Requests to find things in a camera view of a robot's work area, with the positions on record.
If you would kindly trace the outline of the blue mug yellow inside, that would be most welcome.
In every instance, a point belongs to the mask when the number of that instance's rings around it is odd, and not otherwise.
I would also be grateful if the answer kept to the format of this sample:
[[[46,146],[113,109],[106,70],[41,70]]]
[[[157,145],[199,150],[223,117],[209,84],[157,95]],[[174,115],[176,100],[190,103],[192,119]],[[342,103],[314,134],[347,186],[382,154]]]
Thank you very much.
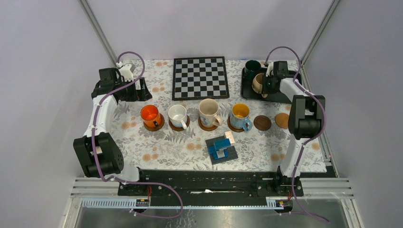
[[[235,104],[229,116],[230,126],[238,131],[250,131],[253,124],[249,119],[249,114],[250,110],[247,105],[242,103]]]

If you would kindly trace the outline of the brown wooden ringed coaster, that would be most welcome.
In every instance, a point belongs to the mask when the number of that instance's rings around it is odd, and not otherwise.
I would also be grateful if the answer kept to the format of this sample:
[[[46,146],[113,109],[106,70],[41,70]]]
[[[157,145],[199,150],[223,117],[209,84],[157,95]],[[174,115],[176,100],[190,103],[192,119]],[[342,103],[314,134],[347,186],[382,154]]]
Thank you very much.
[[[204,126],[203,124],[202,124],[202,121],[201,121],[201,118],[199,117],[198,118],[198,125],[199,125],[199,127],[202,129],[202,130],[204,130],[204,131],[214,131],[215,129],[217,129],[217,126],[216,125],[213,125],[212,127],[206,127],[206,126]]]
[[[245,131],[244,129],[236,129],[236,128],[234,128],[234,127],[230,124],[230,118],[227,119],[227,125],[228,125],[228,127],[229,127],[232,131],[234,131],[234,132],[240,133],[240,132],[244,132],[244,131]]]
[[[191,122],[191,121],[190,121],[190,117],[187,115],[186,129],[189,127],[190,122]],[[169,120],[169,126],[171,127],[172,130],[177,131],[177,132],[186,130],[185,128],[174,126],[174,125],[172,124],[171,120]]]
[[[159,114],[158,117],[152,119],[152,120],[147,120],[143,122],[143,125],[146,130],[155,132],[160,130],[165,124],[165,119],[162,114]]]

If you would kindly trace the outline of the cream tall mug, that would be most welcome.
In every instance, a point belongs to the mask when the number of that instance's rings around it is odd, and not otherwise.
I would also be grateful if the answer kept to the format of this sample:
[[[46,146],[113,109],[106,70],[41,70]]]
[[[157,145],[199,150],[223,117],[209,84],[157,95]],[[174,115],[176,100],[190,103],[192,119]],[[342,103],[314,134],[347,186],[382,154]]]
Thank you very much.
[[[202,100],[198,106],[200,121],[203,127],[212,128],[220,126],[223,120],[218,116],[219,104],[213,99]]]

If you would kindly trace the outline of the dark walnut coaster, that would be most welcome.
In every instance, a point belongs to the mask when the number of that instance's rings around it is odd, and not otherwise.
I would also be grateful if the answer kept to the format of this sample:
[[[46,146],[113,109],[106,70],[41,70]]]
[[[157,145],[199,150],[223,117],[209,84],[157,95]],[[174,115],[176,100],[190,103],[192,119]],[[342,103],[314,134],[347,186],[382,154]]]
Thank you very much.
[[[267,131],[272,126],[271,120],[267,116],[264,116],[264,115],[256,116],[254,118],[253,124],[260,131]]]

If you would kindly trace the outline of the beige round mug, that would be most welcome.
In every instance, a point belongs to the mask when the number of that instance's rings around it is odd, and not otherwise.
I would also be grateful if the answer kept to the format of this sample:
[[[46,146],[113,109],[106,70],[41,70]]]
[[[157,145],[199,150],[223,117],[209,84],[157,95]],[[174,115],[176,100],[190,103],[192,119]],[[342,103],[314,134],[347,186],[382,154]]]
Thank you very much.
[[[262,98],[268,97],[268,94],[263,94],[263,73],[256,74],[252,81],[252,89],[255,93],[260,94]]]

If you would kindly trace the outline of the black white chessboard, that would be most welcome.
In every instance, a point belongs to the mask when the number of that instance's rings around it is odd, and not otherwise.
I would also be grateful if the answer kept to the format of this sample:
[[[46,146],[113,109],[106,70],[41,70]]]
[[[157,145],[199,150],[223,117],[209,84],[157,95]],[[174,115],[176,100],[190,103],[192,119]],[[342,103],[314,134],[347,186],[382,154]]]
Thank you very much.
[[[184,57],[173,60],[172,100],[229,98],[225,57]]]

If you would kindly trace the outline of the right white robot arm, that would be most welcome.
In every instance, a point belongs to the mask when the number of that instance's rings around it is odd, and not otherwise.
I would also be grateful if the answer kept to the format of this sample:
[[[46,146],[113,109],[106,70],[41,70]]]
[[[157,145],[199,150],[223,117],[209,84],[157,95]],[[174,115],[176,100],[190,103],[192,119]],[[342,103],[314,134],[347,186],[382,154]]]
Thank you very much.
[[[290,142],[285,159],[279,165],[271,189],[280,196],[294,193],[300,176],[300,163],[305,147],[317,138],[326,125],[325,98],[304,88],[296,76],[292,77],[287,61],[264,63],[263,93],[282,93],[291,102],[288,118]]]

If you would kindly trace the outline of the white mug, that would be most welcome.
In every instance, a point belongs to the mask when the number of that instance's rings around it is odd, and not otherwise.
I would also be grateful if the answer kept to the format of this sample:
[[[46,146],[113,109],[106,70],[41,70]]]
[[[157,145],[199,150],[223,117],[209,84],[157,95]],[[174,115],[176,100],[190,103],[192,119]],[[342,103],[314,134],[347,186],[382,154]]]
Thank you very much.
[[[174,127],[182,128],[184,130],[188,128],[187,111],[184,106],[180,104],[173,105],[168,111],[168,116]]]

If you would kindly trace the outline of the light orange coaster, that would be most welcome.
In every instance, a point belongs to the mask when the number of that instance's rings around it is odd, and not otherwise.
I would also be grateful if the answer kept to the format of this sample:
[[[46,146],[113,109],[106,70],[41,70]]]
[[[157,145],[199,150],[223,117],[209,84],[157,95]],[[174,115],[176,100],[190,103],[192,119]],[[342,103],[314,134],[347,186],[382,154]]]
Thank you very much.
[[[289,115],[286,113],[279,113],[275,116],[275,123],[282,129],[288,129]]]

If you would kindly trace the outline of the black cup tray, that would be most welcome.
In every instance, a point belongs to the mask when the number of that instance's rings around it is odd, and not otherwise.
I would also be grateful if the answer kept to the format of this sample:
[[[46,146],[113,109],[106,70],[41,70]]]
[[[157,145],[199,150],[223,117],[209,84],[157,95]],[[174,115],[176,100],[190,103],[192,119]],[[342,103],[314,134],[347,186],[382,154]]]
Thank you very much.
[[[265,102],[276,102],[283,104],[291,104],[291,101],[287,96],[281,92],[268,94],[266,98],[263,98],[260,94],[256,93],[252,89],[252,82],[246,78],[245,68],[242,69],[242,80],[240,94],[245,99],[261,100]]]

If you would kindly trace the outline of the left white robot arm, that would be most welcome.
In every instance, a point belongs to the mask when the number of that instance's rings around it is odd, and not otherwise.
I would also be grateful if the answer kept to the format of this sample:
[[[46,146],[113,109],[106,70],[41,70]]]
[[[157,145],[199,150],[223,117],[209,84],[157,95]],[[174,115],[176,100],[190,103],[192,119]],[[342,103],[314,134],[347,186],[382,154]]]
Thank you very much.
[[[100,80],[91,94],[93,110],[84,135],[73,141],[73,148],[83,169],[90,178],[129,184],[135,195],[147,191],[147,183],[140,178],[140,170],[124,161],[123,154],[110,134],[113,115],[120,101],[147,101],[152,98],[145,79],[124,78],[123,70],[99,70]]]

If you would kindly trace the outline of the orange mug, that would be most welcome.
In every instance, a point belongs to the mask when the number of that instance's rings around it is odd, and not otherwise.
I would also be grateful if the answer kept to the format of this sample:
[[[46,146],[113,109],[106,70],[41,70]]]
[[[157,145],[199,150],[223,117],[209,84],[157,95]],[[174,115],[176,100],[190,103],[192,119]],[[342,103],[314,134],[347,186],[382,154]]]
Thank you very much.
[[[141,118],[143,121],[152,120],[159,115],[158,108],[154,105],[146,105],[141,109]]]

